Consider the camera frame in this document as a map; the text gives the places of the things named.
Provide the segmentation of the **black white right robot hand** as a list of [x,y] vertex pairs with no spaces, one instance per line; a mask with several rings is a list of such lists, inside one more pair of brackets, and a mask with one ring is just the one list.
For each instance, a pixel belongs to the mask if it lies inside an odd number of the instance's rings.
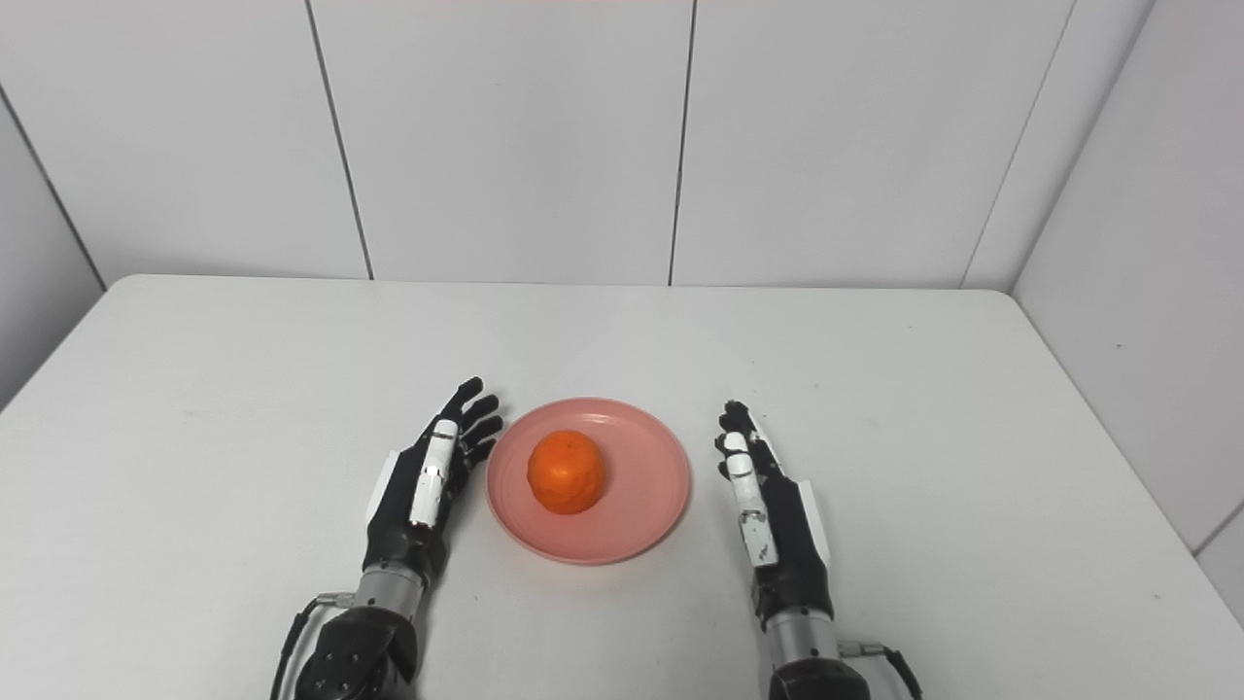
[[819,610],[832,617],[829,567],[825,550],[817,545],[825,537],[825,528],[809,521],[814,495],[782,470],[773,441],[745,403],[726,402],[719,426],[722,435],[717,438],[715,446],[723,461],[718,470],[729,477],[728,458],[751,458],[778,556],[775,563],[758,567],[754,574],[753,606],[761,629],[768,628],[774,615],[789,609]]

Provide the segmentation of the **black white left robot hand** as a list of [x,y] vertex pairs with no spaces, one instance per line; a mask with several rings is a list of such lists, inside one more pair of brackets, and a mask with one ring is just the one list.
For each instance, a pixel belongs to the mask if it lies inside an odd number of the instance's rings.
[[369,510],[362,569],[401,566],[424,583],[443,576],[454,501],[498,443],[499,409],[498,395],[485,390],[481,377],[471,375],[415,441],[397,453]]

